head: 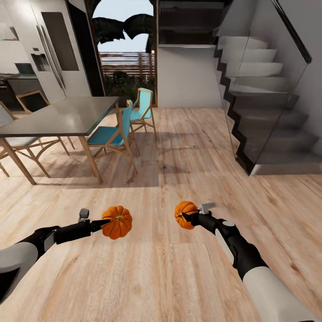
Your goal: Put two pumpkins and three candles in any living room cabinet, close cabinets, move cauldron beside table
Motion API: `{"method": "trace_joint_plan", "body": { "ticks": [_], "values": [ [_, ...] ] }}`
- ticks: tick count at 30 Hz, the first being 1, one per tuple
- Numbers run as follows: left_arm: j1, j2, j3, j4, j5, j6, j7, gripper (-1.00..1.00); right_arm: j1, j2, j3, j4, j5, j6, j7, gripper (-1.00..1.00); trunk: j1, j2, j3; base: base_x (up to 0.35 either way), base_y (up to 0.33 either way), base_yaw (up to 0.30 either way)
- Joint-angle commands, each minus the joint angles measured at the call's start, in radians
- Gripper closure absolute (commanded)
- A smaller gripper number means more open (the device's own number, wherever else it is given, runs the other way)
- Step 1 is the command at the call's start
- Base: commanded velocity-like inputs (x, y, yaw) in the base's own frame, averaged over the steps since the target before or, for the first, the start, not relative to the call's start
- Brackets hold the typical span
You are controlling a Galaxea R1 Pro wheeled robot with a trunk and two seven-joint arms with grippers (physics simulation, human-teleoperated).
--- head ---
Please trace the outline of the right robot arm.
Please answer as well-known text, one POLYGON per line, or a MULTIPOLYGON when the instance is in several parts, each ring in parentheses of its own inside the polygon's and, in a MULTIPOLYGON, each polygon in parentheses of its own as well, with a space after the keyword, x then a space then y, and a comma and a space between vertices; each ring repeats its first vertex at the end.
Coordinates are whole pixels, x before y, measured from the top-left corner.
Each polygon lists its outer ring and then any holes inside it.
POLYGON ((193 226, 201 225, 212 232, 232 266, 237 269, 262 322, 321 322, 281 282, 261 259, 255 245, 249 244, 233 222, 215 219, 209 208, 215 202, 199 205, 199 212, 182 213, 193 226))

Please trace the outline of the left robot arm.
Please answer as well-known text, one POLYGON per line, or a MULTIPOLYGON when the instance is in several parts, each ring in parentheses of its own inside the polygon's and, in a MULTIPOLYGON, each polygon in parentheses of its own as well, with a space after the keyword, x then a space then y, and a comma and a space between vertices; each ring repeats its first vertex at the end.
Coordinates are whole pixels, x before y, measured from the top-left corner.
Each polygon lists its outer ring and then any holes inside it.
POLYGON ((0 306, 4 303, 21 279, 55 243, 61 244, 91 236, 110 220, 94 220, 90 223, 89 210, 83 208, 79 213, 79 223, 65 227, 52 226, 39 228, 13 246, 0 250, 0 306))

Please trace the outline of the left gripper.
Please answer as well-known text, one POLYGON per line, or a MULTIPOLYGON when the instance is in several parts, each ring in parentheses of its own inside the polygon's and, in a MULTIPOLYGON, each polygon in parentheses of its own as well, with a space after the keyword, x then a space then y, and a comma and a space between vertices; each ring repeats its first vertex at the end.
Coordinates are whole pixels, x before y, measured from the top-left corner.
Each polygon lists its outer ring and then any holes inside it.
POLYGON ((101 225, 110 223, 110 220, 94 220, 90 223, 90 219, 85 222, 79 222, 68 226, 68 238, 69 241, 73 241, 83 237, 91 236, 91 232, 94 233, 101 229, 101 225))

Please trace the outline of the pumpkin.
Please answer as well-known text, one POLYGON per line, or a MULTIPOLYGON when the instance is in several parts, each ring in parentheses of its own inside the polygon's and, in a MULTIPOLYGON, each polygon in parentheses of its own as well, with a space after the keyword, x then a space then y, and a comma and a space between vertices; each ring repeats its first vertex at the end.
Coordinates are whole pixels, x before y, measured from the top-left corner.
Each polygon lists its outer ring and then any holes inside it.
POLYGON ((101 225, 102 233, 112 240, 124 237, 132 229, 132 216, 123 206, 113 206, 105 211, 102 220, 110 220, 110 223, 101 225))
POLYGON ((198 212, 199 210, 191 201, 182 201, 176 206, 174 217, 182 228, 192 230, 195 226, 191 222, 187 222, 182 213, 191 215, 198 212))

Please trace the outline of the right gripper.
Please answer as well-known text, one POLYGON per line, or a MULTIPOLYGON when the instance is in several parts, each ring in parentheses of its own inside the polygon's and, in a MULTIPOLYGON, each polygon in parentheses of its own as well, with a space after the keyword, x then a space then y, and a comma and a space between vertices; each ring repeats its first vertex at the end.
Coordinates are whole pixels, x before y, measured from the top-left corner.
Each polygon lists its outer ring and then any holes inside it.
POLYGON ((184 218, 187 220, 187 222, 191 222, 193 226, 201 225, 205 229, 207 229, 207 222, 210 218, 212 218, 212 212, 209 211, 208 214, 202 214, 202 213, 194 213, 191 215, 187 215, 185 213, 182 213, 184 218))

